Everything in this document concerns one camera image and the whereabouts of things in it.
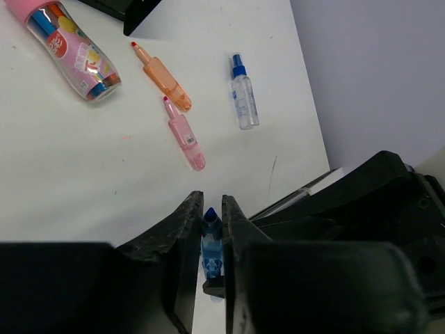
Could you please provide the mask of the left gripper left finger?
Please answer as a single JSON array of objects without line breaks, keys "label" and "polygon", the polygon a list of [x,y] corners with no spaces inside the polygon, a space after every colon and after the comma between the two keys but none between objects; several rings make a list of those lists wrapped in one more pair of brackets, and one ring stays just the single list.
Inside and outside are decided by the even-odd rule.
[{"label": "left gripper left finger", "polygon": [[2,333],[190,333],[204,195],[121,246],[3,242]]}]

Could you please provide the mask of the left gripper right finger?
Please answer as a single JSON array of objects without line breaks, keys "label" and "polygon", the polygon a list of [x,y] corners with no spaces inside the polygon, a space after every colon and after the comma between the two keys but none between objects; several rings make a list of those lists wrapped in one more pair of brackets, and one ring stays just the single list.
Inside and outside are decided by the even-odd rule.
[{"label": "left gripper right finger", "polygon": [[385,242],[275,241],[222,199],[228,333],[425,333],[410,258]]}]

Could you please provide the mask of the blue highlighter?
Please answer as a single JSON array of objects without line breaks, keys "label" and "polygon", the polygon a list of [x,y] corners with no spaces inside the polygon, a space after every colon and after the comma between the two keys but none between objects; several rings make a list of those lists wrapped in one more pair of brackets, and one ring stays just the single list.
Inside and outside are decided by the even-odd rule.
[{"label": "blue highlighter", "polygon": [[222,221],[210,207],[201,222],[202,267],[207,280],[220,277],[223,270]]}]

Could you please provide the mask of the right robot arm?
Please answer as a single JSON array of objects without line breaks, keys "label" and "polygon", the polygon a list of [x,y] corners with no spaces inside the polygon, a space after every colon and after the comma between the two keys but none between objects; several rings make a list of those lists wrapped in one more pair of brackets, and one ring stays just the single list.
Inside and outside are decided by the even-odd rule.
[{"label": "right robot arm", "polygon": [[444,190],[381,151],[339,181],[253,223],[275,240],[378,240],[444,236]]}]

